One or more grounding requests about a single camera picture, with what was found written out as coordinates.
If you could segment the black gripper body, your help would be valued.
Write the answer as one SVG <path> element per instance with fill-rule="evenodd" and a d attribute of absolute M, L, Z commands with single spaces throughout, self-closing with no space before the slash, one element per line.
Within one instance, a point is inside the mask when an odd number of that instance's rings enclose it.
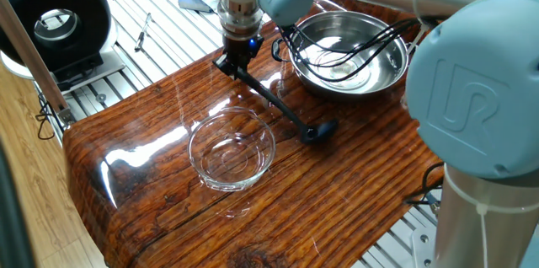
<path fill-rule="evenodd" d="M 226 61 L 235 67 L 246 68 L 254 59 L 264 42 L 264 37 L 256 35 L 246 40 L 234 40 L 231 37 L 223 39 L 223 54 Z"/>

